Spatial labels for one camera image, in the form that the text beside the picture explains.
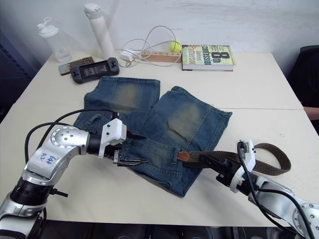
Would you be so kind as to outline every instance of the charger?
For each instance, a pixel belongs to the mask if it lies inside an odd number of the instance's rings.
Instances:
[[[123,49],[120,53],[120,58],[125,61],[132,62],[136,57],[137,51],[131,49]]]

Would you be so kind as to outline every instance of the black cable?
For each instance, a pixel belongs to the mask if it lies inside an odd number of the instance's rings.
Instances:
[[[46,216],[47,216],[47,213],[46,213],[46,208],[43,209],[43,221],[46,222]]]
[[[305,223],[306,228],[307,228],[308,235],[310,236],[311,239],[315,239],[315,236],[314,236],[313,231],[312,231],[312,229],[310,227],[310,224],[308,223],[308,220],[307,220],[307,217],[305,215],[305,212],[303,211],[303,209],[301,208],[299,203],[293,198],[293,196],[289,195],[286,192],[279,191],[279,190],[274,190],[274,189],[258,189],[258,191],[265,192],[265,193],[278,193],[278,194],[281,194],[281,195],[289,198],[294,203],[294,205],[298,209],[301,217],[303,218],[304,223]]]
[[[24,142],[24,157],[25,157],[25,163],[27,163],[29,161],[29,140],[30,140],[30,137],[32,135],[33,132],[35,132],[38,128],[41,128],[41,127],[44,127],[44,126],[47,126],[47,125],[50,125],[50,126],[55,126],[55,125],[67,125],[67,126],[70,126],[69,124],[67,123],[58,123],[58,122],[49,122],[49,123],[42,123],[42,124],[39,124],[37,125],[36,127],[34,127],[33,129],[31,129],[29,131],[29,133],[27,134],[26,138],[25,138],[25,142]]]
[[[59,122],[60,120],[66,118],[66,117],[68,117],[68,116],[74,115],[74,114],[76,114],[76,113],[87,112],[87,111],[106,111],[106,112],[111,112],[112,114],[117,114],[117,112],[112,111],[112,110],[108,110],[108,109],[82,109],[82,110],[77,110],[77,111],[72,111],[72,112],[70,112],[70,113],[67,113],[67,114],[61,116],[60,118],[58,118],[55,122]],[[53,125],[50,126],[50,127],[47,129],[47,131],[45,132],[44,136],[42,137],[42,139],[41,139],[41,141],[40,141],[40,143],[39,143],[39,145],[38,145],[38,148],[40,148],[40,147],[43,145],[43,143],[44,143],[46,137],[49,135],[49,133],[50,133],[50,131],[51,131],[52,129],[53,129]]]
[[[251,194],[253,195],[253,198],[254,198],[255,203],[256,203],[257,207],[259,208],[259,210],[262,212],[262,214],[263,214],[268,220],[270,220],[273,224],[275,224],[276,226],[278,226],[280,229],[282,229],[282,230],[284,230],[284,231],[287,231],[287,232],[289,232],[289,233],[295,235],[297,232],[292,231],[292,230],[290,230],[290,229],[284,227],[283,225],[277,223],[275,220],[273,220],[273,219],[267,214],[267,212],[265,211],[265,209],[260,205],[260,203],[259,203],[259,201],[258,201],[258,199],[257,199],[257,197],[256,197],[256,194],[255,194],[255,190],[254,190],[254,186],[253,186],[253,181],[251,180],[251,177],[250,177],[249,172],[248,172],[248,170],[247,170],[246,164],[245,164],[245,162],[244,162],[244,160],[242,159],[242,156],[241,156],[241,144],[240,144],[240,143],[237,144],[237,154],[238,154],[239,161],[240,161],[241,165],[243,166],[244,171],[245,171],[245,174],[246,174],[246,176],[247,176],[247,179],[248,179],[248,182],[249,182],[249,186],[250,186],[250,190],[251,190]]]

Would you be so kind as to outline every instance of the bottle cap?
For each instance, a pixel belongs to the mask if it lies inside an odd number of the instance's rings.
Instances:
[[[39,29],[39,35],[41,37],[51,37],[54,36],[59,32],[59,28],[53,25],[46,25],[49,21],[51,21],[52,18],[50,16],[47,16],[44,18],[44,23],[40,23],[37,25]]]
[[[97,5],[96,3],[87,3],[84,5],[84,10],[86,12],[95,12],[95,11],[98,11],[100,10],[100,6]]]
[[[102,17],[101,7],[96,3],[87,3],[84,5],[84,12],[88,19],[98,19]]]

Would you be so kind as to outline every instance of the white charging cable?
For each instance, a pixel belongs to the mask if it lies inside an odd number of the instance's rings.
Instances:
[[[171,40],[171,41],[163,41],[163,42],[157,43],[157,44],[155,44],[155,45],[151,45],[151,44],[148,42],[148,38],[149,38],[150,34],[154,31],[154,29],[159,28],[159,27],[163,27],[163,28],[169,30],[169,31],[171,32],[171,34],[173,35],[174,40]],[[125,48],[126,45],[128,45],[129,43],[134,42],[134,41],[143,41],[143,42],[144,42],[143,47],[142,47],[141,49],[127,49],[127,48]],[[159,65],[159,64],[156,64],[156,63],[154,63],[154,62],[152,62],[152,61],[147,60],[147,58],[149,58],[150,55],[151,55],[152,52],[153,52],[153,47],[158,46],[158,45],[161,45],[161,44],[164,44],[164,43],[168,43],[168,42],[176,42],[176,37],[175,37],[175,34],[173,33],[173,31],[172,31],[171,29],[169,29],[168,27],[166,27],[166,26],[162,26],[162,25],[155,26],[155,27],[153,27],[153,28],[149,31],[149,33],[148,33],[148,35],[147,35],[147,37],[146,37],[145,39],[141,39],[141,38],[132,39],[132,40],[126,42],[126,43],[121,47],[121,51],[122,51],[122,52],[125,52],[125,53],[127,53],[127,54],[133,55],[134,60],[133,60],[133,61],[127,61],[126,66],[122,66],[121,64],[119,64],[119,65],[120,65],[121,67],[124,67],[124,68],[130,68],[130,67],[136,66],[138,63],[147,63],[147,64],[151,64],[151,65],[154,65],[154,66],[161,66],[161,67],[172,66],[174,63],[176,63],[177,61],[179,61],[179,59],[180,59],[180,57],[181,57],[181,54],[180,54],[179,57],[176,59],[176,61],[174,61],[174,62],[172,62],[172,63],[170,63],[170,64],[166,64],[166,65]],[[142,57],[142,52],[143,52],[143,51],[146,51],[146,50],[149,50],[149,51],[150,51],[149,54],[148,54],[148,56]]]

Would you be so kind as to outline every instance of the tennis ball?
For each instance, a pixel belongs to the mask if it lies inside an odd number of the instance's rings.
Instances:
[[[172,42],[169,46],[171,52],[181,52],[181,44],[177,41]]]

